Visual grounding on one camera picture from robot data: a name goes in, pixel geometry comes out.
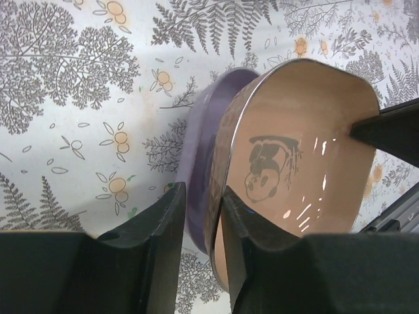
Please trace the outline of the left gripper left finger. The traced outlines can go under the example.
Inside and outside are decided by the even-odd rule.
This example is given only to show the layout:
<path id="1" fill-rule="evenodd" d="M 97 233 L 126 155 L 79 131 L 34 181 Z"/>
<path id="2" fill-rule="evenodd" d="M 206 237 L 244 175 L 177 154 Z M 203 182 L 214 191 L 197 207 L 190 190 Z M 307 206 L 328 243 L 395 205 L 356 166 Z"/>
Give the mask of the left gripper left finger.
<path id="1" fill-rule="evenodd" d="M 173 313 L 185 183 L 97 238 L 84 232 L 1 233 L 2 313 Z"/>

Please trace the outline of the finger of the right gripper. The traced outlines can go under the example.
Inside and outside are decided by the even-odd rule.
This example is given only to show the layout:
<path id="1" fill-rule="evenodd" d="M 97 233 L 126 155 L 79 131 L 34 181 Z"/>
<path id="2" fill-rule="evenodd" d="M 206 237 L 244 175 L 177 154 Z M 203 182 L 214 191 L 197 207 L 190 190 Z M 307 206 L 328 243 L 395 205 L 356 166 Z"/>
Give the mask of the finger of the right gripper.
<path id="1" fill-rule="evenodd" d="M 352 125 L 350 137 L 395 157 L 418 156 L 418 99 Z"/>

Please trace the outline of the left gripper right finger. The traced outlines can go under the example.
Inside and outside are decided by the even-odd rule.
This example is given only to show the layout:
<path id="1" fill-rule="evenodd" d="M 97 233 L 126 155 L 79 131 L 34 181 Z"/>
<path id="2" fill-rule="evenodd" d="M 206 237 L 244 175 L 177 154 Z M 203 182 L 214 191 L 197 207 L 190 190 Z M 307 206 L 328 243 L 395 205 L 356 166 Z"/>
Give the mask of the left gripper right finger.
<path id="1" fill-rule="evenodd" d="M 296 237 L 230 188 L 221 210 L 233 313 L 417 313 L 418 236 Z"/>

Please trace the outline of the pink square bowl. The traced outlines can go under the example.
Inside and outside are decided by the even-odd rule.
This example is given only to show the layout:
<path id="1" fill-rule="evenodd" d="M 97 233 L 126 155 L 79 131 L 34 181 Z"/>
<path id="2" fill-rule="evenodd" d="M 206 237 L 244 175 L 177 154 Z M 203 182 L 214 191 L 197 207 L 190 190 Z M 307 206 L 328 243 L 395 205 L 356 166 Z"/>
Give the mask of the pink square bowl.
<path id="1" fill-rule="evenodd" d="M 350 129 L 378 113 L 365 79 L 311 59 L 287 61 L 234 96 L 215 138 L 204 229 L 223 289 L 225 190 L 295 238 L 351 232 L 375 150 Z"/>

